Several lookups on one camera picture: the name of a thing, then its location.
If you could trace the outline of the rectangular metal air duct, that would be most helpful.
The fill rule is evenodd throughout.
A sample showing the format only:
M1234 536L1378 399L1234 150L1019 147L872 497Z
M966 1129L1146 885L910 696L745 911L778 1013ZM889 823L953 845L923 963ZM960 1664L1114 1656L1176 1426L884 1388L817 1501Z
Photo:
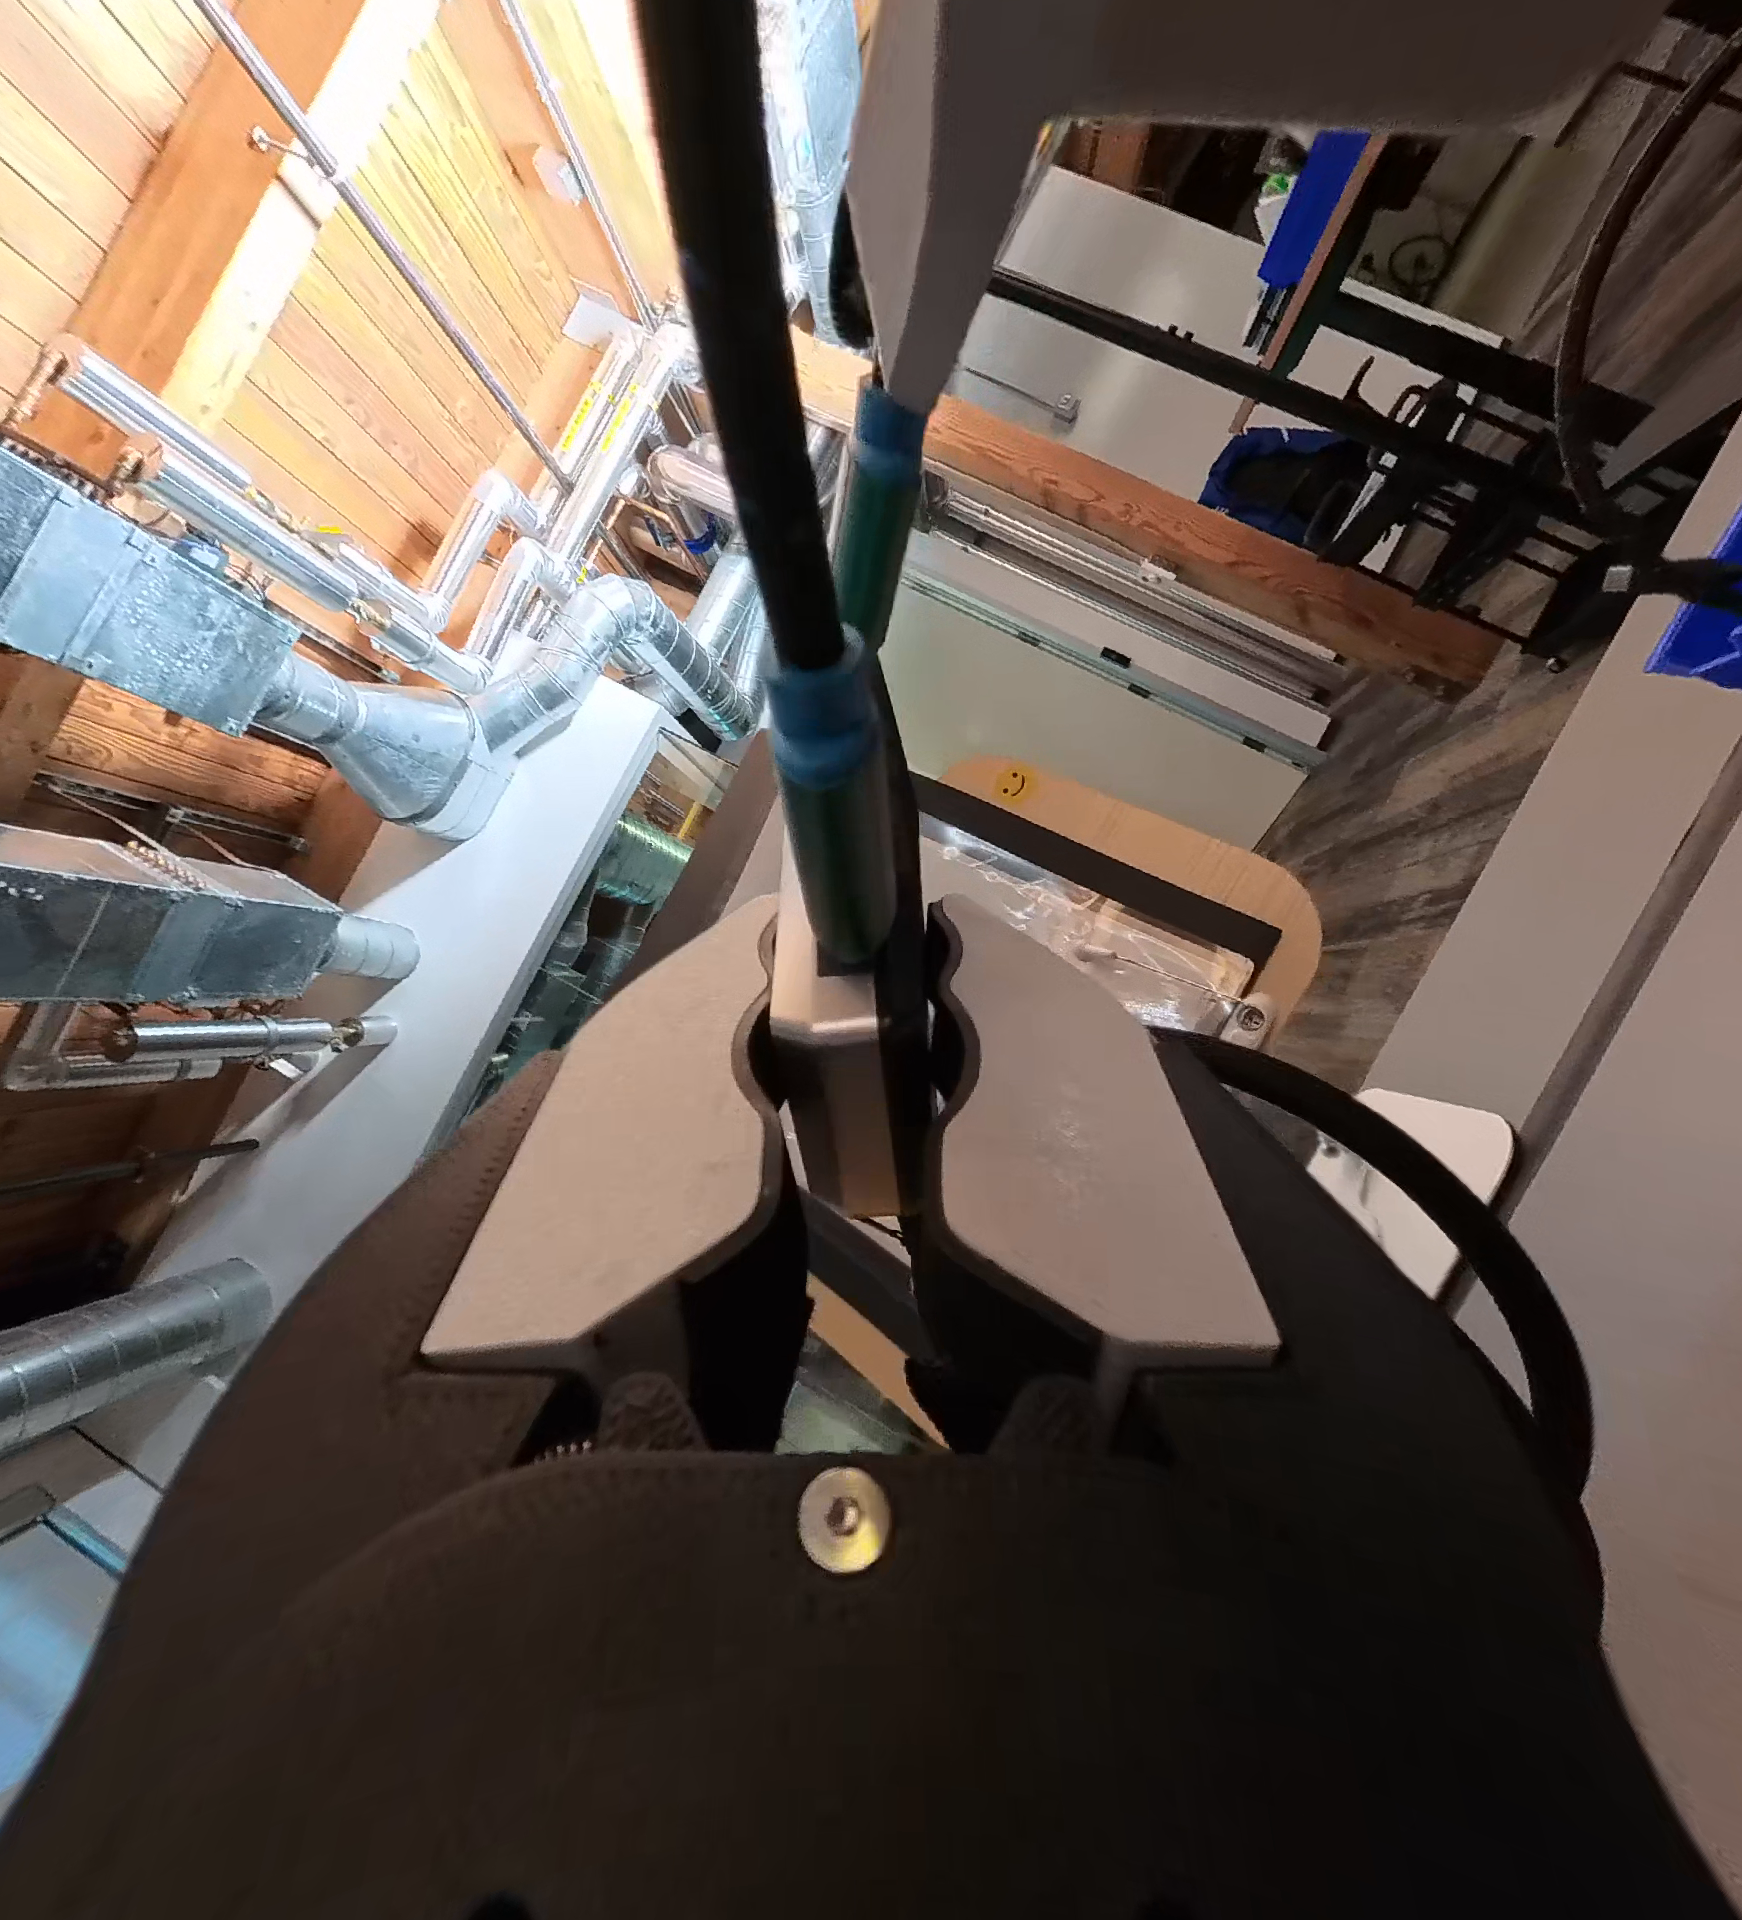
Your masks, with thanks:
M271 1006L418 959L416 931L282 869L0 823L0 1052L24 1008Z

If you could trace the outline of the thin metal sprinkler pipe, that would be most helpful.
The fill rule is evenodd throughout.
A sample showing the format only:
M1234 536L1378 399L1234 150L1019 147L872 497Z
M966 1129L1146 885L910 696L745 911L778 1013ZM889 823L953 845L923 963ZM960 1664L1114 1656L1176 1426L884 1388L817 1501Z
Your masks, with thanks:
M356 183L352 183L349 172L343 172L336 150L314 130L314 124L308 117L308 108L279 79L271 59L265 59L259 53L248 29L233 20L230 6L228 3L191 3L191 6L204 16L204 23L217 33L217 39L226 46L226 52L238 59L238 66L259 89L268 108L282 120L282 127L290 127L290 131L305 150L308 163L331 183L337 200L352 212L356 225L367 234L373 247L379 247L379 254L389 261L392 273L403 280L406 290L418 300L428 319L439 329L439 335L448 340L448 346L458 355L465 368L474 371L477 382L489 391L489 396L493 396L499 412L516 427L526 447L540 457L540 466L545 466L545 474L555 483L556 496L571 496L571 474L564 470L555 447L540 434L540 428L535 427L535 421L522 409L520 396L506 385L506 381L499 376L493 363L484 360L484 355L474 343L474 337L458 324L452 311L439 297L439 287L428 280L428 273L416 264L416 260L402 247L392 226L386 226L386 222L379 216L379 206L369 203L356 190Z

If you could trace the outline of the silver insulated pipes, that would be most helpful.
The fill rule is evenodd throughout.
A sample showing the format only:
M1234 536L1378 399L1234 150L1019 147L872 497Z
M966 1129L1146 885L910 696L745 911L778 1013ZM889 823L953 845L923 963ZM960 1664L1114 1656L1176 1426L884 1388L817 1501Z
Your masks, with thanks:
M66 330L52 337L34 381L127 428L127 490L320 608L346 614L379 652L457 693L477 693L512 662L512 630L538 598L574 598L579 562L620 471L640 451L669 388L696 381L696 340L683 319L623 329L551 451L540 493L489 470L422 585L406 585L349 536L294 522L217 443L83 340Z

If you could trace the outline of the galvanized metal air duct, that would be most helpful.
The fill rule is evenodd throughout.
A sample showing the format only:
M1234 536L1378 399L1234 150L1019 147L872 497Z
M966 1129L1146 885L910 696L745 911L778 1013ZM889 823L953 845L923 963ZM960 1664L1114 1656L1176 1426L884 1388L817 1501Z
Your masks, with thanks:
M618 656L715 737L763 722L763 667L738 680L646 581L607 572L561 594L526 539L491 604L496 659L467 659L467 691L349 682L301 655L298 623L258 590L0 443L0 646L226 734L313 745L383 820L474 838Z

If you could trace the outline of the blue backpack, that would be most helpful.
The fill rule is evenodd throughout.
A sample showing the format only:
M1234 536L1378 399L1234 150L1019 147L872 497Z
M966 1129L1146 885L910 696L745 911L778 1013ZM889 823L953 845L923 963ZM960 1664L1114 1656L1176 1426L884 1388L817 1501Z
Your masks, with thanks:
M1197 503L1257 532L1315 546L1360 497L1373 447L1315 427L1248 427L1233 434Z

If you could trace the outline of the clear acrylic sign holder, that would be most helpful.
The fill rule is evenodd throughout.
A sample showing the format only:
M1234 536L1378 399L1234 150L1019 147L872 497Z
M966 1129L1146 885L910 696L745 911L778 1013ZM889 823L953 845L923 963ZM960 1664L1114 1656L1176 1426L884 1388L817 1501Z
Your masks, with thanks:
M928 900L966 897L1100 979L1161 1031L1197 1031L1257 1049L1276 999L1253 990L1253 963L1207 934L1176 931L1100 887L1057 876L959 827L921 833Z

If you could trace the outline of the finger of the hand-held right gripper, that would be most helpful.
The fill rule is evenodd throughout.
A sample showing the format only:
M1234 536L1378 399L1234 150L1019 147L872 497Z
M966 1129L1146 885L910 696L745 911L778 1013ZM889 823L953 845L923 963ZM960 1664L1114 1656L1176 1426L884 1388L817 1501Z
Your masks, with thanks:
M1453 131L1518 124L1665 3L884 3L846 198L884 385L936 402L1058 117Z

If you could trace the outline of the black metal table frame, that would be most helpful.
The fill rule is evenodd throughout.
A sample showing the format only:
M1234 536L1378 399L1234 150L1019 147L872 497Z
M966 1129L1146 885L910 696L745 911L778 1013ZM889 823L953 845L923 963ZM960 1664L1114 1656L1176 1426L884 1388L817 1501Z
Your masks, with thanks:
M1427 324L1430 371L1383 412L1362 391L1364 371L1331 394L1024 273L999 267L987 290L1325 433L1328 450L1309 456L1321 479L1295 479L1272 510L1272 523L1295 519L1299 542L1325 562L1364 564L1384 536L1426 523L1443 544L1414 585L1420 608L1482 623L1463 597L1521 564L1551 581L1533 634L1518 636L1522 652L1557 666L1621 627L1632 597L1603 585L1621 546L1593 531L1563 483L1547 366Z

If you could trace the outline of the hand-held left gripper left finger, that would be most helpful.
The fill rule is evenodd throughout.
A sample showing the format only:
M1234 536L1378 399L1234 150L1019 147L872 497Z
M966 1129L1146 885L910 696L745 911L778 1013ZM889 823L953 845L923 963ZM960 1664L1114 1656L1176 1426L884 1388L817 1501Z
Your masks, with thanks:
M448 1371L686 1371L686 1284L781 1199L747 1039L775 902L750 900L615 995L565 1049L422 1355Z

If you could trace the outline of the wooden sign board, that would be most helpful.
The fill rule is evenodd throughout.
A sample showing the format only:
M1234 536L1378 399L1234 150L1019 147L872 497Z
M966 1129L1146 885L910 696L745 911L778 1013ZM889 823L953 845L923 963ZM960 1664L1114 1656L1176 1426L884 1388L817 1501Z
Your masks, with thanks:
M1045 765L1035 765L1035 797L1003 806L993 780L1008 760L1035 765L1026 757L966 754L940 780L914 771L921 815L1100 887L1176 931L1243 951L1248 987L1276 999L1260 1049L1277 1039L1321 964L1321 913L1306 885L1270 855Z

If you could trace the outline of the white sliding door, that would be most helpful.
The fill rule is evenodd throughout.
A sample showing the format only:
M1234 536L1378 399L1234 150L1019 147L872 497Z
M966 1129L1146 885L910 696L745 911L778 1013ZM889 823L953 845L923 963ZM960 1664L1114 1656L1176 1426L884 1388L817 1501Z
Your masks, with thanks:
M1325 757L1328 705L1223 626L1149 610L960 522L911 532L904 580L1287 765Z

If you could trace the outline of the round spiral metal duct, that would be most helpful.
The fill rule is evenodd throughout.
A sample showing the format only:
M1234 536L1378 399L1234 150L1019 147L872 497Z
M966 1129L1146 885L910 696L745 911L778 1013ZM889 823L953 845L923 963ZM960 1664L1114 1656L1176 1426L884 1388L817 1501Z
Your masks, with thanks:
M271 1284L251 1261L217 1260L0 1332L0 1456L238 1356L271 1307Z

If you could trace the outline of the wooden beam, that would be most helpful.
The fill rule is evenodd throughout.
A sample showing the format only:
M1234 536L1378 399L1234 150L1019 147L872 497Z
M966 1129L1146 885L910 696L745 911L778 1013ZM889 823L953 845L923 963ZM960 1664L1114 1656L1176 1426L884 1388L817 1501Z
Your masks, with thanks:
M1435 610L1360 567L1253 531L1137 471L1039 434L964 396L925 427L925 470L956 497L1049 532L1058 546L1114 562L1137 587L1243 614L1339 659L1463 696L1482 682L1507 639L1453 610Z

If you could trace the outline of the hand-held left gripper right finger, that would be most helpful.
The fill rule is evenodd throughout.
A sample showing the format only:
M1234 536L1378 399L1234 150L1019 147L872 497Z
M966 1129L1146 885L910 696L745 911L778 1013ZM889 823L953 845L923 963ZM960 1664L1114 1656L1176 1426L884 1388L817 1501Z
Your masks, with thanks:
M1146 1024L966 894L938 921L966 1042L938 1135L956 1256L1094 1369L1272 1365L1283 1341Z

